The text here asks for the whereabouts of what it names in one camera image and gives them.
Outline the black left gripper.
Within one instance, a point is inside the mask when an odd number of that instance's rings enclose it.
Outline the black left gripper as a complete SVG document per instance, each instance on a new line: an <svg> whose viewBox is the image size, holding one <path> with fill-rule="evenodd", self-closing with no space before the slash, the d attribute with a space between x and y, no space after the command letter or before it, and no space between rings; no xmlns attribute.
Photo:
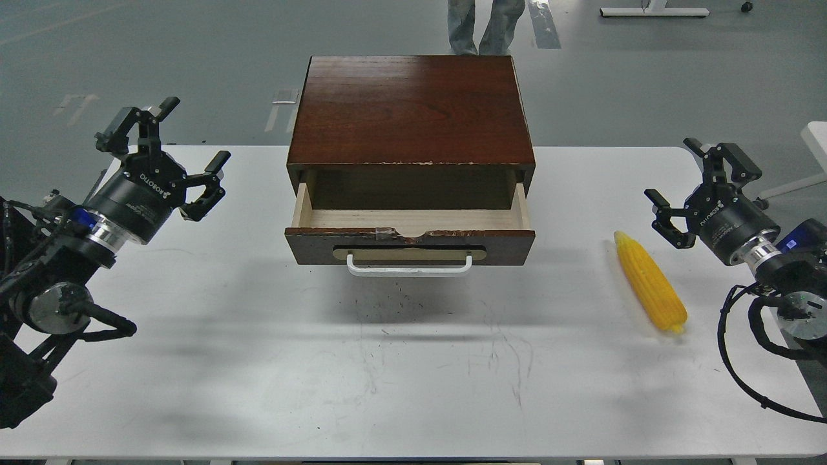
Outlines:
<svg viewBox="0 0 827 465"><path fill-rule="evenodd" d="M134 240L146 244L156 236L173 209L184 220L199 222L224 197L222 168L231 153L219 150L204 173L188 176L183 165L162 150L160 123L180 104L177 97L160 103L153 114L140 108L123 108L103 131L95 133L95 147L122 160L118 170L90 198L85 209L106 217ZM137 150L128 149L129 132L137 126ZM186 189L204 186L197 200L184 203Z"/></svg>

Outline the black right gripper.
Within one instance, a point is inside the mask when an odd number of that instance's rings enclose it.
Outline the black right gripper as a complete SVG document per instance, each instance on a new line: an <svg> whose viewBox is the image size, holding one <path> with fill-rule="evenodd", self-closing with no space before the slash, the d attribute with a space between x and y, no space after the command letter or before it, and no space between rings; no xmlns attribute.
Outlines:
<svg viewBox="0 0 827 465"><path fill-rule="evenodd" d="M747 183L762 177L753 160L736 143L703 149L699 140L685 138L684 145L702 160L701 185L686 198L682 209L671 208L656 189L644 189L653 204L652 228L676 249L694 247L699 236L727 267L738 263L736 252L756 236L775 240L778 224L742 196ZM686 218L687 232L673 225L671 218L676 217Z"/></svg>

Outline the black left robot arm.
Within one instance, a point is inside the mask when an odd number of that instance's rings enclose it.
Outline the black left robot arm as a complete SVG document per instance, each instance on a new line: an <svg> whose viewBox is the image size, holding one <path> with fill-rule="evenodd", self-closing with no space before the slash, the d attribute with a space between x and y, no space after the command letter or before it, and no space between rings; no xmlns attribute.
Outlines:
<svg viewBox="0 0 827 465"><path fill-rule="evenodd" d="M198 222L224 197L218 151L188 174L162 148L160 124L180 100L157 111L123 108L95 135L119 169L81 203L51 191L41 206L2 199L1 426L14 429L53 400L54 368L77 341L127 338L137 327L94 302L87 283L109 269L126 242L146 244L179 209Z"/></svg>

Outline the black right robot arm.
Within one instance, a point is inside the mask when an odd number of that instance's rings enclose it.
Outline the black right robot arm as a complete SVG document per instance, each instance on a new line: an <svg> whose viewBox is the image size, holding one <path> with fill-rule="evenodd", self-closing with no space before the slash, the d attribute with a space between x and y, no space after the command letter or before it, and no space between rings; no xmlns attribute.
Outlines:
<svg viewBox="0 0 827 465"><path fill-rule="evenodd" d="M653 203L653 229L676 249L693 247L700 238L727 267L748 265L756 282L770 289L770 296L756 298L756 304L776 308L801 349L772 344L761 327L760 311L753 310L749 318L757 342L782 357L824 364L825 227L807 221L801 233L776 244L780 227L765 213L768 203L742 193L762 176L744 151L735 143L704 149L695 138L686 138L684 145L702 161L701 183L680 209L656 189L646 189Z"/></svg>

